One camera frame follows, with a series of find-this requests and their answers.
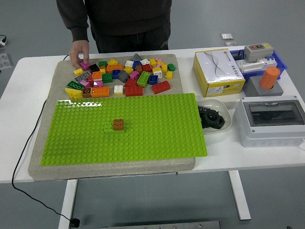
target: yellow box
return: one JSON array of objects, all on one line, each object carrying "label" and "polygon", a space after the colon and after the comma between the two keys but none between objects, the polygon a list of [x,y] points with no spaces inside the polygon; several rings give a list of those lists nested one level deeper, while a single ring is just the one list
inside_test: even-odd
[{"label": "yellow box", "polygon": [[196,52],[193,69],[204,97],[238,94],[245,83],[228,49]]}]

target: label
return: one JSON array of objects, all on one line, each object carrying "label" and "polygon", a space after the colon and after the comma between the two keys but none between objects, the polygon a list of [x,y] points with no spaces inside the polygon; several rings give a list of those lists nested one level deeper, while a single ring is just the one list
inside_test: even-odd
[{"label": "label", "polygon": [[208,89],[206,94],[221,94],[224,87],[211,87]]}]

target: purple lego brick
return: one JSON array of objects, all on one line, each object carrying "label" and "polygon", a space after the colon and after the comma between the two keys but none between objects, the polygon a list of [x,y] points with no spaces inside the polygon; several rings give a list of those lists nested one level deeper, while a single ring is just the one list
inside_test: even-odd
[{"label": "purple lego brick", "polygon": [[80,81],[80,84],[81,84],[81,85],[84,85],[85,87],[90,87],[90,83],[88,83],[88,82],[85,81],[85,80]]},{"label": "purple lego brick", "polygon": [[84,62],[81,62],[81,63],[80,63],[80,67],[81,67],[84,71],[88,70],[88,68],[89,68],[90,66],[91,66],[90,63],[84,63]]},{"label": "purple lego brick", "polygon": [[129,76],[133,80],[138,80],[140,78],[140,74],[137,71],[132,72]]},{"label": "purple lego brick", "polygon": [[93,87],[104,87],[103,81],[95,81]]}]

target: gray base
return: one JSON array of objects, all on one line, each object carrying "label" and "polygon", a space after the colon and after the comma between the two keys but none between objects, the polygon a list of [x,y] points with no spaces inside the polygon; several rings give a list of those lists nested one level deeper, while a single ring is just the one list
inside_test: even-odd
[{"label": "gray base", "polygon": [[[173,63],[176,67],[174,77],[168,82],[171,89],[161,94],[180,94],[183,93],[181,79],[179,75],[178,63],[176,56],[173,54],[157,55],[162,58],[165,63]],[[156,55],[141,56],[143,59],[151,59]],[[132,57],[115,58],[119,63],[125,65],[127,60]],[[109,61],[111,58],[94,59],[90,63],[98,63],[98,61]],[[192,170],[195,166],[195,158],[182,158],[170,160],[152,160],[152,161],[137,161],[137,162],[116,162],[116,163],[100,163],[100,164],[85,164],[85,165],[68,165],[68,166],[41,166],[41,158],[44,151],[44,146],[49,133],[54,109],[58,100],[69,99],[65,92],[65,87],[74,76],[74,68],[70,61],[61,61],[58,63],[53,81],[46,103],[41,125],[36,138],[34,150],[29,165],[29,175],[34,180],[60,180],[60,179],[78,179],[87,177],[110,177],[124,175],[139,175],[139,174],[158,174],[169,173],[176,171]],[[115,85],[123,85],[119,80],[114,80],[113,83],[107,83],[110,87],[110,97],[114,97],[113,88]],[[148,85],[143,90],[144,95],[153,95],[151,85]]]},{"label": "gray base", "polygon": [[244,93],[247,97],[258,96],[281,96],[284,91],[279,83],[276,81],[273,88],[267,90],[259,85],[263,76],[252,76],[249,78],[248,83],[245,85]]}]

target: power cord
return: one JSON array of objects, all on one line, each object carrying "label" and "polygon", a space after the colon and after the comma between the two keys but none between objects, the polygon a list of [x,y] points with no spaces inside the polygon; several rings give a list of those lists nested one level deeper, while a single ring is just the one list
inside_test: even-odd
[{"label": "power cord", "polygon": [[47,102],[47,100],[44,101],[44,103],[43,103],[43,106],[42,106],[41,112],[40,112],[40,114],[39,114],[39,117],[38,117],[38,119],[37,119],[36,125],[35,125],[35,127],[34,127],[32,133],[30,134],[28,140],[26,141],[25,146],[24,146],[24,148],[23,148],[23,150],[22,150],[22,153],[21,153],[21,155],[20,155],[20,157],[19,157],[19,160],[18,160],[18,162],[17,162],[17,164],[16,164],[16,167],[15,167],[15,169],[14,169],[13,176],[12,176],[12,179],[11,179],[11,185],[13,186],[14,189],[16,189],[16,190],[18,190],[18,191],[24,193],[25,195],[27,195],[27,196],[30,197],[31,199],[33,199],[33,200],[35,200],[35,201],[41,203],[41,204],[42,204],[43,206],[45,206],[46,208],[48,208],[48,209],[54,211],[57,215],[60,215],[60,216],[65,217],[67,220],[70,221],[70,223],[69,223],[69,226],[70,226],[70,227],[72,227],[72,228],[78,228],[78,227],[80,226],[80,222],[81,222],[79,219],[75,219],[75,218],[68,219],[65,215],[58,213],[58,212],[57,212],[56,210],[54,210],[53,208],[48,207],[47,205],[45,205],[45,204],[44,204],[43,202],[41,202],[40,200],[33,198],[30,194],[26,193],[25,191],[21,190],[20,188],[17,188],[17,187],[14,185],[14,178],[15,178],[15,173],[16,173],[16,171],[17,171],[17,167],[18,167],[19,162],[20,162],[20,160],[21,160],[21,158],[22,158],[22,156],[23,156],[24,150],[25,150],[26,146],[28,145],[28,142],[29,142],[30,138],[32,137],[32,135],[34,134],[34,132],[35,132],[37,126],[38,126],[38,123],[39,123],[39,121],[40,121],[40,119],[41,119],[42,112],[43,112],[43,109],[44,109],[44,107],[45,107],[45,105],[46,105],[46,102]]}]

